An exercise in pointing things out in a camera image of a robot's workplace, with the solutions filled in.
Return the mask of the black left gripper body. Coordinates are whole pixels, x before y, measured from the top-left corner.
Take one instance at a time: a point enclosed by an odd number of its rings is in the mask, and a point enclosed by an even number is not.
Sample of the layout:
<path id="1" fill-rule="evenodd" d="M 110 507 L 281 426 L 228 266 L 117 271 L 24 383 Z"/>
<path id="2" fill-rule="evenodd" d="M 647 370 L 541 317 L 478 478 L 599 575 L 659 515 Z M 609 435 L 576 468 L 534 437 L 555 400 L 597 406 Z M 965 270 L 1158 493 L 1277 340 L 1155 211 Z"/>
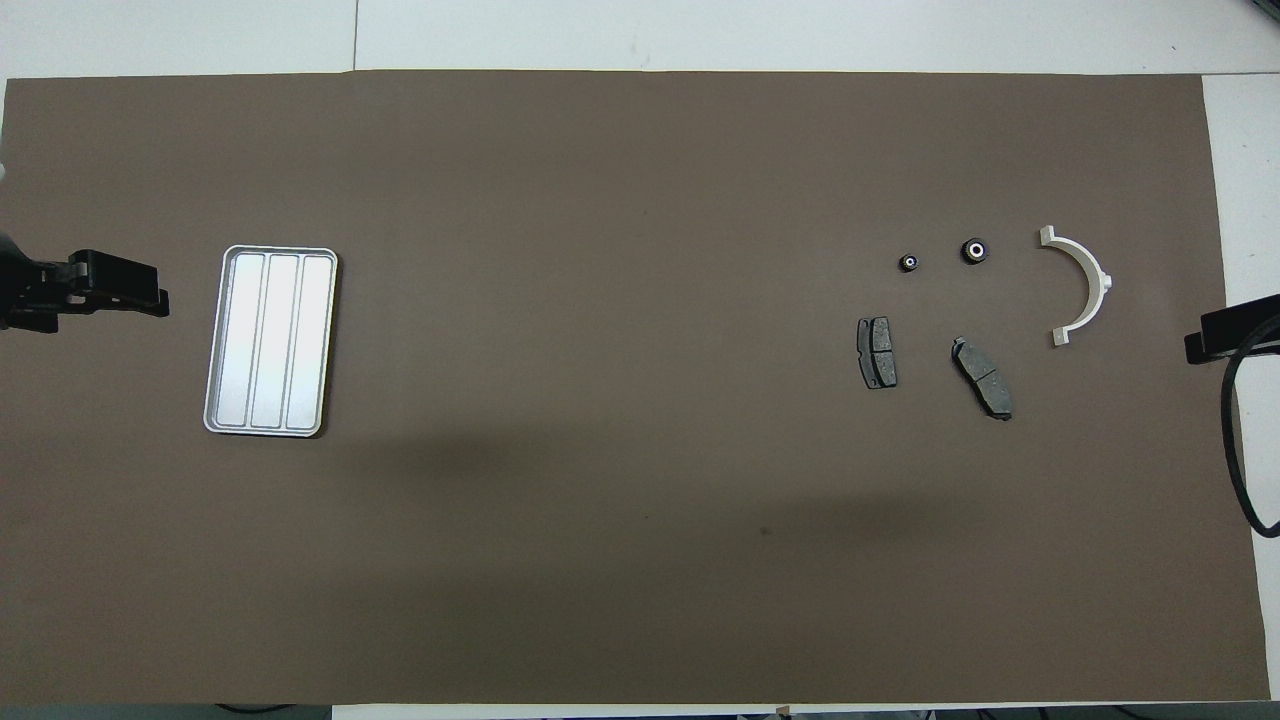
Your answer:
<path id="1" fill-rule="evenodd" d="M 36 261 L 1 236 L 3 331 L 58 332 L 59 316 L 73 314 L 72 282 L 77 260 Z"/>

